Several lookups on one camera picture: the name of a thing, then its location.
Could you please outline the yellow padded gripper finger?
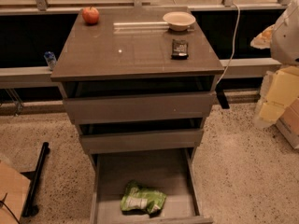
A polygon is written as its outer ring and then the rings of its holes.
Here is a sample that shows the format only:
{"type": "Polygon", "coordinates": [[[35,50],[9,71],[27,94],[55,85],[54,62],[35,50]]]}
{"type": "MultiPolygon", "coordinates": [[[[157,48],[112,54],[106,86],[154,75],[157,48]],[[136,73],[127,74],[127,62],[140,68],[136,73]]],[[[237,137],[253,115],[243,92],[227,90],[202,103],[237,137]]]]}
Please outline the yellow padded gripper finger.
{"type": "Polygon", "coordinates": [[[265,28],[251,40],[250,45],[256,49],[269,49],[272,41],[273,29],[273,25],[265,28]]]}
{"type": "Polygon", "coordinates": [[[267,71],[260,89],[253,124],[260,129],[275,124],[299,97],[299,68],[285,66],[276,72],[267,71]]]}

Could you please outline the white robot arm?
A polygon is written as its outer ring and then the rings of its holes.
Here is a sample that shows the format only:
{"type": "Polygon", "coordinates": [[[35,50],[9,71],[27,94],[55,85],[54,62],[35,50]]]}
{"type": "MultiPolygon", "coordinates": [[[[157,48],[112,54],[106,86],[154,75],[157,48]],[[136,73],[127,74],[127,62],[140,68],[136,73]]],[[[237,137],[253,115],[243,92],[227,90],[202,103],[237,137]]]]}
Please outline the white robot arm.
{"type": "Polygon", "coordinates": [[[257,128],[275,124],[299,97],[299,0],[293,0],[276,23],[254,37],[250,45],[270,49],[271,57],[281,63],[276,72],[263,77],[253,123],[257,128]]]}

